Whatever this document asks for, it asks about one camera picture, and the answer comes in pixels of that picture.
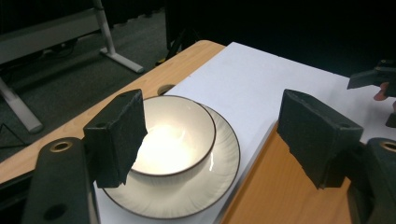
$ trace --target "dark carpet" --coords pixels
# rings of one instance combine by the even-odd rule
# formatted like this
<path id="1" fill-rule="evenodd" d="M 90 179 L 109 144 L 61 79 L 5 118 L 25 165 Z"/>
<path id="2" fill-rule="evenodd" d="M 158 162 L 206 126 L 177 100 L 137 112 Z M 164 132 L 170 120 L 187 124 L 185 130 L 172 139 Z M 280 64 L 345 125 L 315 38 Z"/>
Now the dark carpet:
<path id="1" fill-rule="evenodd" d="M 143 74 L 168 52 L 164 9 L 115 25 L 111 34 L 117 53 L 142 65 Z M 0 161 L 143 75 L 100 54 L 104 44 L 96 32 L 79 38 L 74 46 L 45 50 L 44 54 L 2 69 L 2 79 L 29 106 L 44 129 L 28 133 L 0 98 Z"/>

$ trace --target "dark background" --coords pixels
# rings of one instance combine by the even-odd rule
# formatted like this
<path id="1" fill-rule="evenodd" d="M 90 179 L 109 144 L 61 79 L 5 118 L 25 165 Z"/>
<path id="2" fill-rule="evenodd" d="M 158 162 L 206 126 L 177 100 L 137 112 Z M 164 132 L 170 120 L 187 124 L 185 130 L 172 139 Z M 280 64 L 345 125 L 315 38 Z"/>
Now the dark background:
<path id="1" fill-rule="evenodd" d="M 101 0 L 109 26 L 125 23 L 153 9 L 163 0 Z M 0 0 L 0 34 L 59 19 L 92 8 L 92 0 Z"/>
<path id="2" fill-rule="evenodd" d="M 166 0 L 168 43 L 192 27 L 202 39 L 255 49 L 350 76 L 396 58 L 390 1 Z"/>

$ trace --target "finger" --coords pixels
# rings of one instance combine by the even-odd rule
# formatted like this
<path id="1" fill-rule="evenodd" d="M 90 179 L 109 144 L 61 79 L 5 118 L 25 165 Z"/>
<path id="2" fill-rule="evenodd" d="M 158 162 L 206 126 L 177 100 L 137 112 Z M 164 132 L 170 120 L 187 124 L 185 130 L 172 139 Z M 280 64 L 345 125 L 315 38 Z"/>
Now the finger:
<path id="1" fill-rule="evenodd" d="M 387 99 L 388 96 L 385 95 L 385 90 L 381 90 L 379 91 L 375 96 L 374 99 L 377 101 L 383 101 L 385 99 Z"/>
<path id="2" fill-rule="evenodd" d="M 379 88 L 381 89 L 381 91 L 385 91 L 389 86 L 388 82 L 383 82 L 381 83 L 381 85 L 379 85 Z"/>

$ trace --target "wooden table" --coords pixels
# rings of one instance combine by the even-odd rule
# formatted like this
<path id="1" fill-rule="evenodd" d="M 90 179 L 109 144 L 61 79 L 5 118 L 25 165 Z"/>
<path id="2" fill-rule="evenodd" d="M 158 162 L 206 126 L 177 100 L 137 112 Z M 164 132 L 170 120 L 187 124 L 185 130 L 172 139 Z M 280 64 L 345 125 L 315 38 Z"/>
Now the wooden table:
<path id="1" fill-rule="evenodd" d="M 83 137 L 82 128 L 116 95 L 141 89 L 143 97 L 158 94 L 164 85 L 177 84 L 224 46 L 199 41 L 177 56 L 115 92 L 65 125 L 0 163 L 0 183 L 35 168 L 38 151 L 62 137 Z M 222 223 L 351 223 L 347 207 L 346 180 L 340 189 L 316 189 L 276 128 L 233 197 Z"/>

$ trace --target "metal frame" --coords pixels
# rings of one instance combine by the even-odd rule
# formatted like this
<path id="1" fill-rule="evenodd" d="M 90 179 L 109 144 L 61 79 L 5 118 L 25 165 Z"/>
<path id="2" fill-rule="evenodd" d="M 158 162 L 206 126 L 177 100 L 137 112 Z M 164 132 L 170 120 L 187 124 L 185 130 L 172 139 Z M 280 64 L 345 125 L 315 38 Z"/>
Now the metal frame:
<path id="1" fill-rule="evenodd" d="M 91 9 L 0 35 L 0 64 L 91 33 L 100 28 L 106 44 L 106 47 L 100 49 L 100 52 L 138 74 L 143 73 L 144 68 L 142 66 L 116 52 L 102 2 L 100 0 L 92 1 L 93 8 Z M 0 93 L 29 133 L 38 133 L 43 129 L 42 123 L 2 78 L 0 78 Z"/>

